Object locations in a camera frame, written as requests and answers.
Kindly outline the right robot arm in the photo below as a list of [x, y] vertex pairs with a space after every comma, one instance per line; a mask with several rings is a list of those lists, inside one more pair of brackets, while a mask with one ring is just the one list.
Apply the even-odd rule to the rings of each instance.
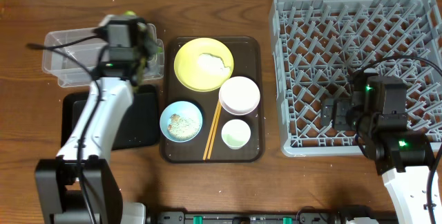
[[436, 157], [427, 136], [407, 127], [405, 83], [369, 73], [355, 77], [353, 86], [349, 97], [322, 100], [321, 125], [356, 134], [359, 149], [383, 179], [399, 223], [441, 220]]

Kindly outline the pink white bowl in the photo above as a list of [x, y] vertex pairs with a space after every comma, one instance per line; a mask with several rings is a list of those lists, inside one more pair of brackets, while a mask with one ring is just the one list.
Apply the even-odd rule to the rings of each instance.
[[260, 103], [260, 89], [248, 77], [236, 76], [228, 79], [218, 93], [222, 108], [232, 115], [246, 115]]

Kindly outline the green orange snack wrapper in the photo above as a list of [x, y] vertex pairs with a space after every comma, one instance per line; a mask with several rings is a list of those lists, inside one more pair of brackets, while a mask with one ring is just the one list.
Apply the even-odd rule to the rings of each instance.
[[134, 19], [137, 24], [136, 59], [134, 70], [131, 73], [131, 84], [141, 86], [151, 80], [164, 77], [164, 44], [157, 38], [156, 27], [147, 23], [133, 11], [126, 11], [125, 17]]

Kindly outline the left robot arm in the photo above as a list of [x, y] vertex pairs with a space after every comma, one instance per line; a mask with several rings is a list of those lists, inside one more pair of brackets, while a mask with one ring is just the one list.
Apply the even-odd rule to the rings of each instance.
[[94, 69], [62, 46], [28, 44], [57, 53], [91, 78], [88, 99], [64, 146], [53, 159], [41, 159], [35, 181], [45, 223], [147, 223], [146, 206], [125, 202], [109, 166], [118, 128], [134, 92], [144, 80], [148, 60], [159, 52], [148, 24], [134, 13], [108, 15], [94, 29], [106, 42]]

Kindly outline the white napkin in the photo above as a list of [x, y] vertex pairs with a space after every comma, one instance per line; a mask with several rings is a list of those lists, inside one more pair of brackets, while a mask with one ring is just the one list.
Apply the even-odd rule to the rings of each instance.
[[224, 65], [220, 57], [203, 53], [198, 57], [198, 66], [208, 74], [227, 76], [231, 72], [231, 68]]

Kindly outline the rice food waste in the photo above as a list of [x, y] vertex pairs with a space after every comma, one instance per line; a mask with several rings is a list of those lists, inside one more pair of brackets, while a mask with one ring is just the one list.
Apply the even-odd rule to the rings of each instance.
[[168, 125], [169, 134], [176, 140], [189, 140], [200, 130], [200, 123], [191, 118], [173, 114]]

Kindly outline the light blue bowl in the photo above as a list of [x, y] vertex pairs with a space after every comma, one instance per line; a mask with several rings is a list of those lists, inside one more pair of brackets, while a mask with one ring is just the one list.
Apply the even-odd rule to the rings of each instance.
[[179, 141], [179, 140], [174, 139], [168, 132], [168, 125], [170, 123], [170, 117], [173, 114], [178, 114], [178, 115], [181, 115], [182, 117], [187, 117], [187, 118], [191, 118], [193, 120], [198, 121], [200, 123], [200, 130], [201, 130], [202, 124], [203, 124], [201, 110], [191, 102], [178, 101], [178, 102], [174, 102], [174, 103], [168, 105], [163, 110], [163, 112], [160, 116], [160, 129], [161, 129], [163, 135], [167, 139], [169, 139], [170, 141], [172, 141], [172, 142], [188, 142], [189, 140], [192, 140], [194, 137], [196, 137], [196, 135], [200, 132], [200, 130], [198, 131], [198, 133], [195, 136], [193, 136], [189, 140]]

